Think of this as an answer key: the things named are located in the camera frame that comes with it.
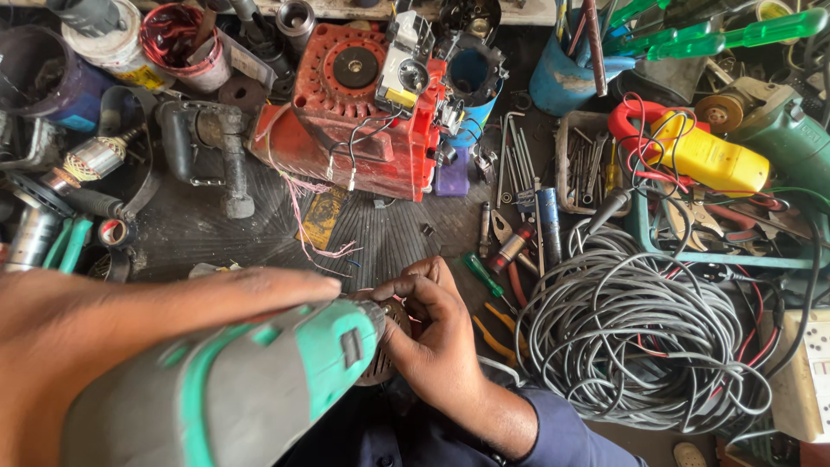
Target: workbench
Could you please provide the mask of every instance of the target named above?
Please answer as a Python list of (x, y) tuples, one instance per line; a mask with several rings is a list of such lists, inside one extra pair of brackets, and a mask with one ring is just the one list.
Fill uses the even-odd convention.
[[(132, 0), (142, 11), (149, 11), (165, 2), (149, 0)], [(380, 2), (371, 8), (356, 7), (352, 0), (306, 0), (314, 9), (315, 16), (330, 19), (369, 19), (388, 21), (392, 15), (392, 3), (389, 0)], [(46, 0), (6, 0), (15, 7), (45, 7)], [(187, 0), (187, 4), (197, 6), (194, 0)], [(273, 16), (281, 2), (275, 0), (254, 0), (262, 14)], [(421, 7), (415, 8), (427, 20), (438, 19), (440, 0), (424, 0)], [(556, 22), (556, 5), (553, 0), (527, 0), (524, 8), (519, 8), (518, 2), (501, 2), (501, 24), (530, 24), (536, 26), (553, 26)]]

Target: pink wire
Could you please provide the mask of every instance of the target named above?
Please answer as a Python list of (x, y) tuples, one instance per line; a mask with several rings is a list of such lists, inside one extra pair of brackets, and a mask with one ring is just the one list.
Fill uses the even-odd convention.
[(331, 269), (323, 268), (322, 266), (317, 264), (317, 262), (315, 262), (315, 260), (309, 254), (308, 250), (305, 249), (306, 240), (308, 241), (308, 244), (311, 246), (311, 249), (313, 249), (315, 253), (319, 254), (320, 256), (325, 256), (327, 258), (342, 258), (343, 256), (346, 256), (348, 254), (351, 254), (351, 253), (354, 253), (358, 250), (363, 249), (363, 248), (352, 248), (357, 243), (356, 241), (352, 240), (351, 242), (348, 242), (347, 244), (340, 247), (340, 249), (337, 250), (336, 252), (328, 252), (328, 251), (325, 251), (325, 250), (320, 250), (316, 246), (314, 246), (314, 244), (310, 240), (309, 235), (305, 232), (305, 228), (303, 227), (302, 213), (300, 212), (300, 203), (297, 202), (297, 195), (305, 196), (309, 192), (314, 193), (314, 194), (325, 193), (326, 191), (329, 191), (331, 189), (331, 187), (328, 186), (328, 185), (325, 185), (325, 184), (314, 184), (314, 183), (310, 183), (310, 182), (305, 182), (305, 181), (300, 180), (300, 179), (296, 179), (296, 178), (292, 177), (291, 175), (289, 175), (284, 170), (277, 167), (276, 162), (274, 162), (274, 159), (271, 157), (271, 129), (274, 127), (274, 124), (276, 123), (276, 121), (282, 116), (282, 114), (286, 113), (286, 111), (289, 108), (291, 108), (291, 104), (285, 104), (284, 106), (282, 106), (271, 117), (271, 121), (268, 122), (268, 126), (266, 127), (266, 129), (264, 131), (262, 131), (260, 134), (254, 135), (254, 141), (258, 142), (264, 136), (268, 136), (267, 142), (266, 142), (267, 143), (267, 149), (268, 149), (268, 160), (271, 162), (271, 167), (276, 169), (276, 171), (280, 174), (280, 177), (282, 177), (286, 181), (286, 183), (288, 184), (288, 192), (291, 195), (291, 206), (294, 209), (294, 218), (297, 220), (297, 225), (300, 226), (300, 245), (302, 245), (303, 253), (305, 253), (305, 256), (316, 267), (318, 267), (320, 269), (323, 269), (324, 271), (328, 271), (330, 273), (337, 274), (339, 276), (343, 276), (344, 278), (351, 278), (351, 276), (349, 276), (349, 275), (346, 275), (346, 274), (343, 274), (343, 273), (338, 273), (337, 271), (332, 271)]

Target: white bucket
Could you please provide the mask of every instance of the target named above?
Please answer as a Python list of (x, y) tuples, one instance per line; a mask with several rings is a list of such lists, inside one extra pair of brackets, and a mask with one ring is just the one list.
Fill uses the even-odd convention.
[(125, 31), (115, 29), (103, 37), (87, 37), (62, 25), (66, 43), (89, 63), (107, 70), (112, 76), (134, 86), (161, 92), (176, 82), (176, 78), (152, 63), (144, 54), (139, 41), (141, 12), (130, 0), (113, 0), (118, 7)]

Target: yellow switch component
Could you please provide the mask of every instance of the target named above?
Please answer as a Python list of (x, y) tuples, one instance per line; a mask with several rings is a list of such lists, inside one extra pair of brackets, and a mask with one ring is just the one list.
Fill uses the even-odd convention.
[[(660, 120), (652, 123), (652, 133), (673, 115), (674, 111), (668, 111)], [(712, 189), (724, 191), (724, 194), (732, 198), (752, 194), (730, 193), (730, 189), (760, 191), (764, 187), (769, 174), (769, 161), (766, 158), (745, 147), (710, 135), (700, 128), (693, 128), (693, 124), (692, 119), (685, 119), (684, 124), (684, 119), (677, 117), (654, 134), (655, 140), (664, 140), (662, 144), (666, 148), (661, 164), (672, 167), (671, 151), (676, 145), (674, 169), (681, 175), (689, 175)], [(689, 129), (692, 129), (691, 132), (679, 140), (665, 140), (676, 138)], [(657, 145), (652, 145), (652, 148), (659, 150)], [(655, 157), (648, 163), (654, 164), (658, 159), (659, 157)]]
[(397, 102), (401, 106), (404, 106), (408, 109), (411, 109), (415, 106), (415, 100), (417, 96), (414, 93), (409, 92), (405, 89), (401, 91), (395, 91), (391, 87), (386, 90), (386, 95), (384, 96), (392, 102)]

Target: blue bucket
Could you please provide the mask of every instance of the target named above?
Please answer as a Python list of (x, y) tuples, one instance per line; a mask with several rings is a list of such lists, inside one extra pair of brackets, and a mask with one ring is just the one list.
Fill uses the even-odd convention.
[[(470, 92), (476, 91), (487, 78), (486, 60), (481, 54), (472, 49), (459, 52), (450, 60), (449, 67), (452, 80), (455, 83), (464, 81), (466, 86), (469, 86)], [(492, 96), (483, 106), (464, 107), (464, 119), (458, 133), (455, 136), (445, 136), (445, 139), (451, 145), (454, 147), (469, 147), (476, 142), (476, 138), (481, 138), (481, 129), (487, 123), (487, 117), (490, 116), (490, 111), (493, 110), (493, 105), (496, 103), (504, 84), (505, 81), (501, 79), (496, 83), (496, 95)]]
[[(604, 61), (606, 81), (634, 68), (635, 62), (630, 57), (605, 57)], [(533, 103), (552, 116), (563, 116), (577, 110), (597, 93), (593, 70), (577, 66), (568, 58), (562, 52), (555, 32), (550, 35), (548, 45), (542, 51), (528, 90)]]

